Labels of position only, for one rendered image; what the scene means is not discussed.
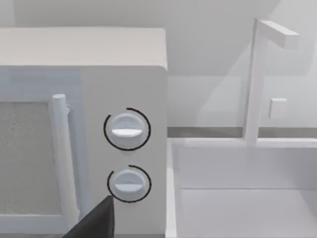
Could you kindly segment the pale microwave oven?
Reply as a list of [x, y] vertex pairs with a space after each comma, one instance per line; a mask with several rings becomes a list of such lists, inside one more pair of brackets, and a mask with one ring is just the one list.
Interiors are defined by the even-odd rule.
[[[160, 28], [0, 28], [0, 67], [61, 66], [81, 71], [87, 149], [89, 211], [111, 195], [114, 238], [166, 237], [167, 54]], [[111, 117], [131, 112], [145, 123], [142, 144], [114, 145]], [[144, 195], [126, 201], [111, 190], [122, 170], [145, 177]], [[0, 238], [52, 238], [14, 235]]]

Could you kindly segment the small white microwave knob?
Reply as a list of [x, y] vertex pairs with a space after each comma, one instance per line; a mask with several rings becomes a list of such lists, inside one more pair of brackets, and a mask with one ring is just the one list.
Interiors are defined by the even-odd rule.
[[141, 172], [126, 169], [117, 172], [113, 176], [110, 187], [118, 198], [131, 201], [137, 200], [144, 195], [147, 182]]

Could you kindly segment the large white microwave knob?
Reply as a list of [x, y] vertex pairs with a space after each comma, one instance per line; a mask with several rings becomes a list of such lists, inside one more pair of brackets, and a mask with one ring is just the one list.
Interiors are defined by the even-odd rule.
[[106, 131], [114, 145], [131, 149], [142, 144], [146, 129], [140, 116], [127, 112], [111, 117]]

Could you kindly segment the tall white tap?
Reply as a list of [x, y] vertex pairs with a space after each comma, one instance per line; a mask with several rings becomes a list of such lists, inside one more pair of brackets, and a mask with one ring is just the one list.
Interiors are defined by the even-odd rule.
[[267, 43], [271, 41], [285, 50], [299, 47], [298, 33], [268, 19], [255, 18], [251, 43], [243, 139], [248, 147], [258, 140], [263, 94]]

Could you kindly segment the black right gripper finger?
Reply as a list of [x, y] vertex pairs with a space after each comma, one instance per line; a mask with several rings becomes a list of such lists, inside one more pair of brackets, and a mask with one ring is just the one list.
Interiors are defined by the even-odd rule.
[[114, 238], [114, 199], [109, 195], [62, 238]]

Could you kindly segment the white sink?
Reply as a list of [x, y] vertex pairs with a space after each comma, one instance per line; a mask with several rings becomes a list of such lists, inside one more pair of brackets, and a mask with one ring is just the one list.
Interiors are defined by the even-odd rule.
[[166, 238], [317, 238], [317, 139], [168, 139]]

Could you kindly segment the microwave door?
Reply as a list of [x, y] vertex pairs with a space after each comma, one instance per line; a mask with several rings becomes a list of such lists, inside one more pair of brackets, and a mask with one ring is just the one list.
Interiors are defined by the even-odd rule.
[[62, 235], [53, 95], [64, 94], [79, 219], [89, 211], [81, 71], [0, 67], [0, 237]]

